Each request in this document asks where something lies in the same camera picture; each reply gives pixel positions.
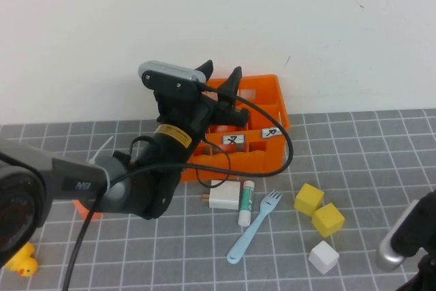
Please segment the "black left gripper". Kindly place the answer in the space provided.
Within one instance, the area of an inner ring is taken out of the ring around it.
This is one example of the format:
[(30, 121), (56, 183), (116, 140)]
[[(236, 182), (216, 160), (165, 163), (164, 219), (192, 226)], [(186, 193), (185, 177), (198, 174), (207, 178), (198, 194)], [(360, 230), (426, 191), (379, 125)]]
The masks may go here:
[[(202, 72), (206, 81), (213, 74), (214, 65), (208, 60), (196, 71)], [(154, 93), (157, 101), (160, 123), (179, 127), (184, 132), (200, 138), (205, 135), (212, 125), (230, 125), (244, 127), (249, 121), (249, 111), (246, 108), (237, 109), (234, 105), (238, 94), (242, 67), (235, 67), (229, 77), (218, 88), (218, 101), (201, 94), (192, 100), (183, 100), (180, 97)]]

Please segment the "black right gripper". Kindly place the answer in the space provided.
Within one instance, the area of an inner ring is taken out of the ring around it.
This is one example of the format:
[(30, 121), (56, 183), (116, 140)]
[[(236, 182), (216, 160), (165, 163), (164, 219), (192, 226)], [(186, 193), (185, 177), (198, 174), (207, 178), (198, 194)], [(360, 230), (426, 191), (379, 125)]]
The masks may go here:
[(395, 253), (414, 256), (423, 248), (435, 257), (435, 191), (422, 197), (396, 229), (390, 241)]

